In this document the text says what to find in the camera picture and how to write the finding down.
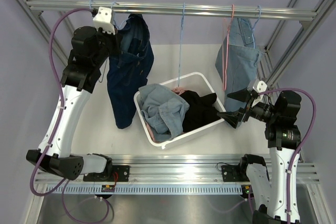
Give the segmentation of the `pink wire hanger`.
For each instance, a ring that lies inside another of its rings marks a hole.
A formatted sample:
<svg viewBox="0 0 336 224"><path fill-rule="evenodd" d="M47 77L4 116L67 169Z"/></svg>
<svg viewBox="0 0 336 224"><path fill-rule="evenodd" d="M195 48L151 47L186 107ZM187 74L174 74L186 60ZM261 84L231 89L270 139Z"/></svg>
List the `pink wire hanger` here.
<svg viewBox="0 0 336 224"><path fill-rule="evenodd" d="M235 5L232 4L232 13L230 17L229 23L226 22L226 18L224 18L224 24L226 25L226 43L222 43L222 63L223 63L223 90L226 91L227 89L227 69L228 69L228 56L229 56L229 35L231 25L234 19L235 13Z"/></svg>

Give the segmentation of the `blue hanger of dark denim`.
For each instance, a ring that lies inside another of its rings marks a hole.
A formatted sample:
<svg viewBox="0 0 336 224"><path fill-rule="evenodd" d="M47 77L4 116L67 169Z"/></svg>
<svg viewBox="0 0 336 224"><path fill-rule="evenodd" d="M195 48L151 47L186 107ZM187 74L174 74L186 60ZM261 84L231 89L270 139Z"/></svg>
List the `blue hanger of dark denim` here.
<svg viewBox="0 0 336 224"><path fill-rule="evenodd" d="M115 12L115 7L117 7L119 5L120 4L117 1L113 1L112 4L111 4L111 9L114 13L113 24L116 27L117 31L122 30L127 25L127 22L133 18L131 16L126 17L125 14L117 14Z"/></svg>

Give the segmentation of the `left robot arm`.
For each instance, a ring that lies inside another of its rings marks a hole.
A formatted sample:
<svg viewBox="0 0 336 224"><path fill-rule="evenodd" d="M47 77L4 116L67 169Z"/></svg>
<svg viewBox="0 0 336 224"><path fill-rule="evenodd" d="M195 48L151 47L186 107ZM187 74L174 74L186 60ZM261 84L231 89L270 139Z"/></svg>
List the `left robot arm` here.
<svg viewBox="0 0 336 224"><path fill-rule="evenodd" d="M28 150L28 162L69 180L84 174L94 174L102 181L113 176L110 158L102 154L72 154L71 145L80 115L101 76L100 68L109 56L121 53L121 40L120 33L109 34L102 28L84 26L74 31L68 64L60 81L62 95L45 138L37 149Z"/></svg>

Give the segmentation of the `dark blue denim skirt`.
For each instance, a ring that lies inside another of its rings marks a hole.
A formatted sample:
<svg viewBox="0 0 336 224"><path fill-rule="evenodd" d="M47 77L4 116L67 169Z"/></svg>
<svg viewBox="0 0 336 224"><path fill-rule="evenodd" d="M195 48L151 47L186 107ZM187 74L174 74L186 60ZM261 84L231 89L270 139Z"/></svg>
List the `dark blue denim skirt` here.
<svg viewBox="0 0 336 224"><path fill-rule="evenodd" d="M154 54L149 28L140 14L129 15L126 25L118 31L122 36L121 53L109 57L107 90L119 129L131 125L136 112L133 97L147 85Z"/></svg>

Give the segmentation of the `black skirt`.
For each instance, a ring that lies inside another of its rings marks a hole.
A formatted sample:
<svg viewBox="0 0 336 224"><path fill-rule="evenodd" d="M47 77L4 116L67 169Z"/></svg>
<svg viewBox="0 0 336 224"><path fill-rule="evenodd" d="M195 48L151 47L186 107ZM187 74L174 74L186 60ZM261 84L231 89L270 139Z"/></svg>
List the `black skirt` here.
<svg viewBox="0 0 336 224"><path fill-rule="evenodd" d="M200 97L198 93L187 90L180 95L188 104L189 109L183 120L183 132L190 132L220 120L218 110L214 107L216 93Z"/></svg>

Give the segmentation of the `blue hanger of light denim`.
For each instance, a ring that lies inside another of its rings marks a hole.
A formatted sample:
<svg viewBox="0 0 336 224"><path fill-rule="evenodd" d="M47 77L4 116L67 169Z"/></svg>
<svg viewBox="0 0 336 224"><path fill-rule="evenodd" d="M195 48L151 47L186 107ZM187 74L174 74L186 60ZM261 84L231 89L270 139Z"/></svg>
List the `blue hanger of light denim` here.
<svg viewBox="0 0 336 224"><path fill-rule="evenodd" d="M184 18L185 18L185 2L182 6L182 16L181 16L181 29L180 29L180 44L179 44L179 63L178 63L178 79L177 79L177 87L180 87L180 79L181 79L181 64L182 64L182 43L183 43L183 29L184 29Z"/></svg>

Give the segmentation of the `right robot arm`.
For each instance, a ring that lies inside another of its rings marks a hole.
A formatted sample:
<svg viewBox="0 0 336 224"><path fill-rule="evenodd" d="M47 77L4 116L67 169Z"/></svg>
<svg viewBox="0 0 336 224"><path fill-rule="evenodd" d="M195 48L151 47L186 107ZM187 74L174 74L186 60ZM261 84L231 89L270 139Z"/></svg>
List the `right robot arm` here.
<svg viewBox="0 0 336 224"><path fill-rule="evenodd" d="M231 127L254 118L266 124L265 138L271 158L271 172L262 156L245 154L237 165L222 164L225 182L249 182L256 209L253 223L300 223L296 198L296 169L301 133L295 125L301 108L301 96L293 91L281 91L274 105L262 102L253 105L256 92L247 89L232 93L240 99L250 96L245 108L235 112L220 112L218 116Z"/></svg>

